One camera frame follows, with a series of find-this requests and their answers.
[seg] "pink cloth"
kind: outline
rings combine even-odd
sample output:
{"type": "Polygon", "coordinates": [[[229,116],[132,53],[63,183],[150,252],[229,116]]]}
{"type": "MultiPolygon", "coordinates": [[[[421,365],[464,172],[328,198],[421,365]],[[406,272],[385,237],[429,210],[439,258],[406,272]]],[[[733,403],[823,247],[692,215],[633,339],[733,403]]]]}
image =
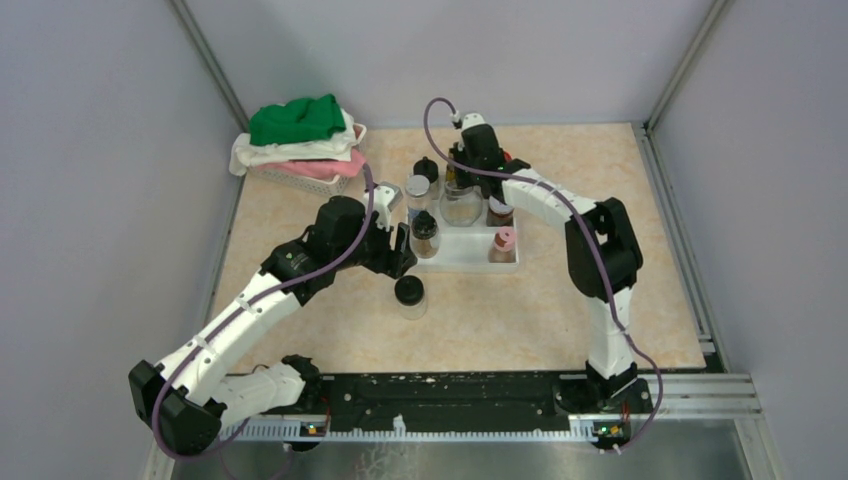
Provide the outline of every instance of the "pink cloth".
{"type": "Polygon", "coordinates": [[[317,178],[319,180],[332,180],[336,175],[343,177],[355,177],[365,165],[365,155],[359,150],[350,150],[350,161],[339,162],[336,160],[292,160],[289,162],[266,163],[254,167],[258,170],[278,170],[289,175],[300,175],[302,177],[317,178]]]}

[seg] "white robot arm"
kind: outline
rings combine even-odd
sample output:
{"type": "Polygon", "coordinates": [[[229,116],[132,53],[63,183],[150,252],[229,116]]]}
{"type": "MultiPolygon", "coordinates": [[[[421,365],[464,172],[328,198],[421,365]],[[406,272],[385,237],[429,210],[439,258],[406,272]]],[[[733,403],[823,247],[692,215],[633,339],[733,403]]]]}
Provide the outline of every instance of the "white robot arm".
{"type": "Polygon", "coordinates": [[[142,361],[130,371],[138,416],[153,428],[157,396],[171,382],[155,421],[172,451],[193,455],[203,451],[221,428],[275,407],[316,401],[320,374],[308,358],[290,356],[249,375],[226,375],[272,326],[330,286],[336,271],[361,265],[399,278],[415,265],[407,225],[398,226],[395,248],[390,248],[391,212],[401,198],[398,187],[377,186],[374,215],[353,253],[337,268],[283,288],[286,281],[317,272],[338,258],[362,228],[362,203],[331,198],[319,209],[315,225],[300,238],[277,246],[245,289],[200,333],[155,365],[142,361]]]}
{"type": "Polygon", "coordinates": [[[642,266],[642,254],[624,205],[614,198],[598,202],[581,197],[545,179],[521,160],[507,161],[494,129],[478,113],[461,117],[454,114],[451,120],[462,131],[462,140],[450,150],[450,157],[455,162],[478,171],[508,173],[513,177],[476,175],[457,168],[457,183],[460,186],[478,185],[485,196],[493,195],[564,233],[569,273],[577,288],[586,295],[589,306],[592,334],[587,375],[602,398],[615,396],[636,379],[633,353],[612,317],[588,240],[573,221],[572,211],[552,190],[541,188],[540,184],[551,186],[568,200],[595,236],[593,240],[611,279],[617,317],[626,330],[630,325],[630,298],[636,271],[642,266]],[[595,234],[606,235],[606,241],[600,244],[595,234]]]}

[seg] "folded clothes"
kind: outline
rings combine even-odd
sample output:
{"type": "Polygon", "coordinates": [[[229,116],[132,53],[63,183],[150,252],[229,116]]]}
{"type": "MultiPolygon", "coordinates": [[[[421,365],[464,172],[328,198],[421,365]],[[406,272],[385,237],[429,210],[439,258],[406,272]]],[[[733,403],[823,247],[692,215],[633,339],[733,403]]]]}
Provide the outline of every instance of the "folded clothes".
{"type": "Polygon", "coordinates": [[[267,163],[256,167],[257,170],[277,170],[289,175],[332,180],[336,175],[355,177],[365,165],[365,155],[359,150],[350,151],[349,162],[336,160],[292,160],[283,163],[267,163]]]}
{"type": "Polygon", "coordinates": [[[305,97],[260,108],[250,118],[250,143],[264,146],[327,140],[344,130],[345,120],[336,97],[305,97]]]}
{"type": "Polygon", "coordinates": [[[344,132],[336,133],[329,140],[257,147],[250,144],[249,134],[239,135],[230,152],[230,173],[241,176],[247,173],[248,167],[292,160],[329,159],[349,162],[350,149],[359,145],[367,129],[364,125],[354,123],[353,117],[344,110],[342,110],[342,116],[347,128],[344,132]]]}

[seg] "white towel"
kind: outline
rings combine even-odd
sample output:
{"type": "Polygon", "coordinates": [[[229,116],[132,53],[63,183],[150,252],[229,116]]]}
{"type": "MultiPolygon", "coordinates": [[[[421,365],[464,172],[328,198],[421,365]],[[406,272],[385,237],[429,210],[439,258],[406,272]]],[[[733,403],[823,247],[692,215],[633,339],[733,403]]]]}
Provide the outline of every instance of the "white towel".
{"type": "Polygon", "coordinates": [[[344,109],[342,109],[342,117],[345,120],[345,130],[334,133],[328,140],[257,147],[250,144],[250,134],[242,133],[236,137],[230,151],[230,173],[242,176],[247,173],[247,167],[292,160],[330,159],[349,162],[350,149],[359,145],[367,129],[364,125],[354,123],[353,117],[344,109]]]}

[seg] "spice jar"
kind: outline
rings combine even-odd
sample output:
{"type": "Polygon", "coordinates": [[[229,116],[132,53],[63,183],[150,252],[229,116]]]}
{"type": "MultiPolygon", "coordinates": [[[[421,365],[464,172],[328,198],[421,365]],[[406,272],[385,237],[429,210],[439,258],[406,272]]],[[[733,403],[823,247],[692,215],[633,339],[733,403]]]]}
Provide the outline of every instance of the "spice jar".
{"type": "Polygon", "coordinates": [[[407,222],[412,225],[416,215],[430,208],[430,181],[423,175],[413,175],[406,180],[405,190],[407,222]]]}
{"type": "Polygon", "coordinates": [[[418,320],[427,313],[424,282],[416,276],[406,275],[395,282],[395,298],[400,314],[408,320],[418,320]]]}
{"type": "Polygon", "coordinates": [[[486,226],[506,227],[512,226],[512,215],[514,208],[502,203],[494,195],[489,197],[489,211],[486,213],[486,226]]]}
{"type": "Polygon", "coordinates": [[[483,213],[483,196],[474,187],[458,188],[456,182],[445,182],[439,211],[448,224],[468,227],[483,213]]]}
{"type": "Polygon", "coordinates": [[[423,175],[430,182],[430,198],[439,199],[439,166],[427,157],[415,162],[412,166],[413,175],[423,175]]]}
{"type": "Polygon", "coordinates": [[[489,263],[515,263],[515,229],[501,227],[489,249],[489,263]]]}
{"type": "Polygon", "coordinates": [[[412,220],[409,247],[418,258],[432,258],[439,252],[439,226],[430,212],[425,210],[412,220]]]}

